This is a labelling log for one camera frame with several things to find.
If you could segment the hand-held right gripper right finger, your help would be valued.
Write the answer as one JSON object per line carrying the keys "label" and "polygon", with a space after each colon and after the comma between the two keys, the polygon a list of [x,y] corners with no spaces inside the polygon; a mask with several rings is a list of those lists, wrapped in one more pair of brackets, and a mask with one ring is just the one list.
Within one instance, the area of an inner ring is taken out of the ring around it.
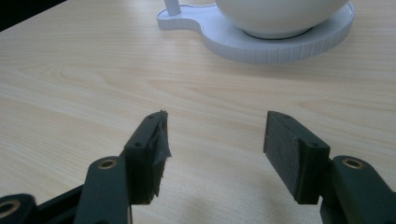
{"label": "hand-held right gripper right finger", "polygon": [[293,117],[269,111],[263,153],[298,204],[319,204],[323,224],[396,224],[396,192],[375,168],[330,147]]}

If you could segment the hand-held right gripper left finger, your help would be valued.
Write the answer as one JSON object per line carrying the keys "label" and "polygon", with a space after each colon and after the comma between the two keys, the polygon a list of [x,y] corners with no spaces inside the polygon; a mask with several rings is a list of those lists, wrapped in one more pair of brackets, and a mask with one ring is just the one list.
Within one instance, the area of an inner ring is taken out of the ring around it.
{"label": "hand-held right gripper left finger", "polygon": [[133,224],[132,206],[159,195],[171,157],[167,117],[162,110],[146,116],[120,155],[90,165],[74,224]]}

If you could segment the white bowl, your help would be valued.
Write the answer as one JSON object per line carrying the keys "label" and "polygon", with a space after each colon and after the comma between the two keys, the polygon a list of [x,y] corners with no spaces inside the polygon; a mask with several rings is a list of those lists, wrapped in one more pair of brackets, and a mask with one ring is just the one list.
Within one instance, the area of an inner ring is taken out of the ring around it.
{"label": "white bowl", "polygon": [[349,0],[215,0],[244,32],[265,39],[299,35],[330,18]]}

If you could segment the white ribbed stand base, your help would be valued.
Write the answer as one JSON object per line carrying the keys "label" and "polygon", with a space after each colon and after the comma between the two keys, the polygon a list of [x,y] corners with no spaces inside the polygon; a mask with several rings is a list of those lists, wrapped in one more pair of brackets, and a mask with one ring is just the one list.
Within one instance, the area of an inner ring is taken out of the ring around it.
{"label": "white ribbed stand base", "polygon": [[194,6],[181,5],[178,0],[164,2],[165,9],[157,15],[161,29],[196,31],[209,50],[242,63],[289,63],[314,57],[344,41],[355,18],[355,8],[348,3],[301,35],[267,40],[248,35],[231,24],[214,4]]}

